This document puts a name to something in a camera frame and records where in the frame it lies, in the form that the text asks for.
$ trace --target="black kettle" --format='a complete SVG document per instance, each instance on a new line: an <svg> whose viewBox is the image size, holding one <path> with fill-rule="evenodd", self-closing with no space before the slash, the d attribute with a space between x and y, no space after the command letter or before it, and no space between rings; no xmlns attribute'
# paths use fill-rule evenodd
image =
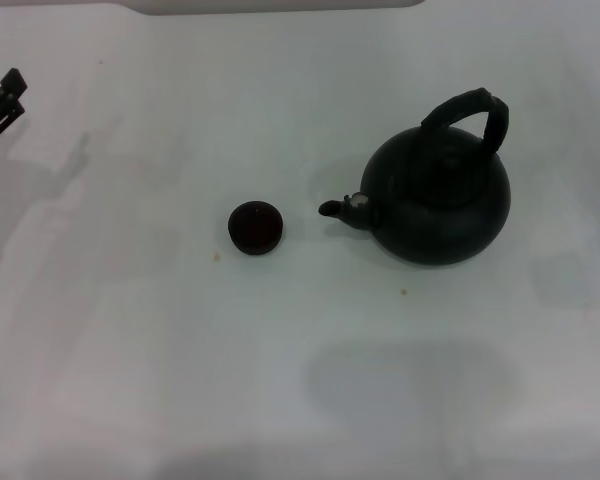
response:
<svg viewBox="0 0 600 480"><path fill-rule="evenodd" d="M450 126L480 112L489 114L483 139ZM509 179L496 154L508 127L509 108L484 88L454 97L380 147L360 192L326 202L319 212L370 230L415 263L470 258L493 241L509 214Z"/></svg>

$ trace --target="black object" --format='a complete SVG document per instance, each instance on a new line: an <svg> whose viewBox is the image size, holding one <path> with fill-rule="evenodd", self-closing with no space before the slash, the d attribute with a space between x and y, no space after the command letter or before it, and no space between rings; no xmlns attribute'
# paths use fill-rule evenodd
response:
<svg viewBox="0 0 600 480"><path fill-rule="evenodd" d="M27 89L20 72L12 68L0 82L0 134L24 113L18 99Z"/></svg>
<svg viewBox="0 0 600 480"><path fill-rule="evenodd" d="M247 202L229 217L233 244L248 255L264 255L276 248L282 238L282 215L265 202Z"/></svg>
<svg viewBox="0 0 600 480"><path fill-rule="evenodd" d="M484 138L451 124L488 112ZM320 213L371 230L394 254L421 264L459 262L485 249L509 214L507 173L496 154L509 108L481 88L436 108L387 141L369 161L360 192Z"/></svg>

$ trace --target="white table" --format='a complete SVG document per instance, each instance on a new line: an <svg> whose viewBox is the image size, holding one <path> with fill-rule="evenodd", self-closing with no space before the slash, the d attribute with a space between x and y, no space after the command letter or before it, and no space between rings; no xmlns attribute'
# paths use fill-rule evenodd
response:
<svg viewBox="0 0 600 480"><path fill-rule="evenodd" d="M0 479L600 480L588 3L0 9L30 87L0 139ZM483 254L407 267L317 215L482 86L513 191ZM226 233L254 199L285 220L262 258Z"/></svg>

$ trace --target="teapot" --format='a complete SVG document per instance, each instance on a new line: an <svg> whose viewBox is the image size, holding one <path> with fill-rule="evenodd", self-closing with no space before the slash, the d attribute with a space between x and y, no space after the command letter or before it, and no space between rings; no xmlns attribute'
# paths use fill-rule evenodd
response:
<svg viewBox="0 0 600 480"><path fill-rule="evenodd" d="M481 112L488 113L482 139L451 126ZM509 214L509 179L496 153L508 127L509 108L484 88L454 97L382 145L360 191L319 213L371 231L414 263L466 260L496 238Z"/></svg>

